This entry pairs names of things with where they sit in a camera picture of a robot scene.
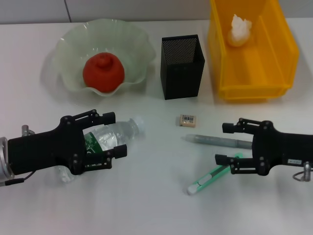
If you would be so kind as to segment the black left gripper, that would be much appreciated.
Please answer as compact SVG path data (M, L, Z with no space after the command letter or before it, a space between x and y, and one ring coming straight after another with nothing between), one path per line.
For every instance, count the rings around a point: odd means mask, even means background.
M127 156L127 145L86 154L84 127L115 123L115 113L102 115L96 109L61 118L53 130L8 141L8 162L15 175L53 166L65 166L73 175L112 168L112 159Z

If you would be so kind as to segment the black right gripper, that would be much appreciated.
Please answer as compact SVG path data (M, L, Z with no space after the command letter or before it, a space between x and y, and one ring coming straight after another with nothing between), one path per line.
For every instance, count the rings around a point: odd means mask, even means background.
M239 118L238 122L223 123L223 133L253 135L252 158L215 155L217 165L229 166L231 174L266 176L278 165L304 167L313 165L313 136L277 131L271 121Z

